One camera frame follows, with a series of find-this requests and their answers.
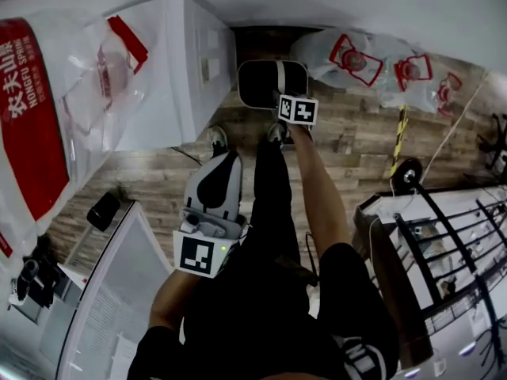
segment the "person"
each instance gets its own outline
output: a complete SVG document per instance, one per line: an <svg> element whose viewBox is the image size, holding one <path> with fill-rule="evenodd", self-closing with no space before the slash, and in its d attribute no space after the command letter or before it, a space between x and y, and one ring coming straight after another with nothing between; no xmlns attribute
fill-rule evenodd
<svg viewBox="0 0 507 380"><path fill-rule="evenodd" d="M237 256L214 279L174 271L158 291L149 329L128 378L387 379L398 364L398 334L350 244L340 194L310 134L288 126L320 267L318 318L307 283L274 260L300 264L292 192L275 123L257 147L251 227ZM211 129L214 153L227 137ZM179 341L183 318L185 342Z"/></svg>

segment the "wooden floor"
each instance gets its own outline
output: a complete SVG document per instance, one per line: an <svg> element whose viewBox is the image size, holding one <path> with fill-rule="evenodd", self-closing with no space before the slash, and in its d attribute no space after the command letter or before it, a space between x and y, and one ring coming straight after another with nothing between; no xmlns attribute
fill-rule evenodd
<svg viewBox="0 0 507 380"><path fill-rule="evenodd" d="M301 31L292 28L244 28L236 33L238 63L241 63L245 59L286 57L290 43ZM435 59L462 78L463 89L452 106L452 119L415 108L410 110L401 155L402 159L417 157L423 165L428 163L453 120L463 111L483 72L477 66L454 59ZM470 111L433 163L425 181L426 187L451 187L463 182L463 172L483 169L476 136L478 133L494 133L490 113L501 112L507 104L507 98L501 95L502 83L507 86L502 76L488 75ZM341 191L352 227L352 215L358 203L376 192L390 190L388 173L396 141L398 110L381 108L375 95L367 89L344 91L311 81L310 96L319 100L314 140L329 174ZM241 211L247 217L254 201L255 147L272 123L271 117L268 111L243 107L237 91L233 90L212 121L223 125L230 143L242 155ZM202 162L210 158L205 132L197 142L181 148ZM291 178L292 215L299 247L303 264L309 266L304 245L308 225L295 152L287 148L284 156ZM86 212L106 191L121 187L129 198L141 203L155 236L172 261L172 231L180 224L178 212L182 206L185 183L197 167L193 160L170 148L114 153L53 221L48 233L56 256L59 260L65 259L85 227Z"/></svg>

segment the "white cabinet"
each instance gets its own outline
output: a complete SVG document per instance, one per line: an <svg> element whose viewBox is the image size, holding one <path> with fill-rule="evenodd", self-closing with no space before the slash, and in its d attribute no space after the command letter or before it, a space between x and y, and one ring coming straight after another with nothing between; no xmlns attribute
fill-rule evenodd
<svg viewBox="0 0 507 380"><path fill-rule="evenodd" d="M151 304L173 271L138 202L121 220L82 292L57 379L125 378Z"/></svg>
<svg viewBox="0 0 507 380"><path fill-rule="evenodd" d="M147 47L147 94L116 150L194 142L236 79L234 33L193 0L152 0L116 13Z"/></svg>

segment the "sneaker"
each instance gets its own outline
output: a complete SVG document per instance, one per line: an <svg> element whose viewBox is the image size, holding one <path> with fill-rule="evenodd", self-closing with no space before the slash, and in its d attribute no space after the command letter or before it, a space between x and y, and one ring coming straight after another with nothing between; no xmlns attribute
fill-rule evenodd
<svg viewBox="0 0 507 380"><path fill-rule="evenodd" d="M213 153L227 152L227 134L218 125L213 125L212 127L208 128L208 142L210 143L212 147Z"/></svg>
<svg viewBox="0 0 507 380"><path fill-rule="evenodd" d="M286 129L281 123L274 123L268 131L266 138L271 143L278 143L280 147L284 145Z"/></svg>

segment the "black railing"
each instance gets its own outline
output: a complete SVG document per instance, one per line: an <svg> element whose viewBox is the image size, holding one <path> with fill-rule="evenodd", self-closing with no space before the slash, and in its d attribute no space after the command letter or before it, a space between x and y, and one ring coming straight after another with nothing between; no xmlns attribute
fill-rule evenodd
<svg viewBox="0 0 507 380"><path fill-rule="evenodd" d="M504 256L497 260L494 258L493 262L486 267L486 270L489 270L492 267L498 267L499 270L495 272L487 281L486 284L488 286L488 291L491 292L500 282L507 276L507 268L505 268L505 262L507 261L507 258ZM445 327L447 327L449 324L457 320L459 317L463 316L467 311L471 310L474 306L477 305L478 302L482 300L480 295L476 294L474 289L471 289L471 291L464 291L464 297L462 297L460 300L456 301L453 300L452 304L445 308L443 311L435 312L435 310L430 309L426 310L425 315L431 314L429 318L426 319L426 327L428 328L428 334L433 335ZM452 313L452 319L446 321L442 325L439 325L439 322L435 320L435 314L438 314L440 312L445 312L447 310L450 310Z"/></svg>
<svg viewBox="0 0 507 380"><path fill-rule="evenodd" d="M478 205L477 208L474 208L469 211L460 212L454 215L446 216L442 212L442 210L436 205L431 195L418 183L418 180L414 178L415 174L416 173L412 174L406 173L402 177L403 184L405 185L405 188L415 190L417 193L421 195L422 198L425 199L426 203L435 213L436 218L417 222L405 222L400 214L395 214L395 221L396 224L398 225L401 234L405 238L406 243L409 246L410 251L412 252L412 255L414 256L415 262L417 263L419 269L421 270L422 277L426 283L429 294L433 300L433 304L430 307L423 309L423 314L426 316L426 318L433 319L433 317L439 312L456 304L459 300L462 300L468 295L471 295L474 291L477 291L480 299L484 301L487 313L490 318L490 322L496 323L497 315L494 309L493 301L491 300L490 297L487 281L501 270L501 268L505 265L507 260L506 258L503 258L493 267L486 269L483 273L480 273L478 271L476 262L480 261L487 255L490 255L494 250L500 247L505 247L507 249L507 240L505 239L505 235L501 232L500 226L498 226L497 222L495 221L495 217L504 216L504 214L507 212L507 207L505 207L505 201L498 201L496 203L484 206L477 200L476 201ZM497 208L498 213L494 216L495 207ZM458 229L455 229L449 222L450 219L457 219L459 217L464 217L471 214L477 214L478 217L480 217L480 214L483 214L485 218L481 218L480 220L473 222L468 226L462 226ZM488 234L482 235L481 239L489 237L492 233L496 233L500 237L501 241L496 245L494 245L493 247L491 247L490 249L486 250L483 254L477 257L473 257L471 253L469 253L468 249L471 245L473 245L480 239L476 238L473 241L469 241L468 243L465 244L463 243L461 237L459 236L459 233L464 232L465 230L469 230L474 226L481 225L484 222L488 222L493 229ZM446 230L445 233L433 235L432 237L424 237L424 238L415 237L413 233L413 229L415 227L427 226L437 223L442 224L442 226ZM444 238L451 238L456 248L428 258L425 258L423 256L421 244L441 240ZM429 267L429 263L448 257L450 254L456 252L459 252L461 254L463 265L458 268L452 269L450 272L446 272L442 275L434 277ZM465 288L456 291L454 294L447 294L446 297L443 298L439 292L437 283L442 279L455 275L456 273L464 270L465 268L468 268L468 270L470 271L470 273L474 278L474 281L465 286ZM451 309L451 315L453 316L451 321L454 321L456 319L456 314L453 309ZM495 355L503 356L503 351L501 349L501 342L499 337L499 329L497 325L493 325L491 327L491 341L494 346ZM497 361L497 364L498 367L500 368L502 365L502 361L499 359Z"/></svg>

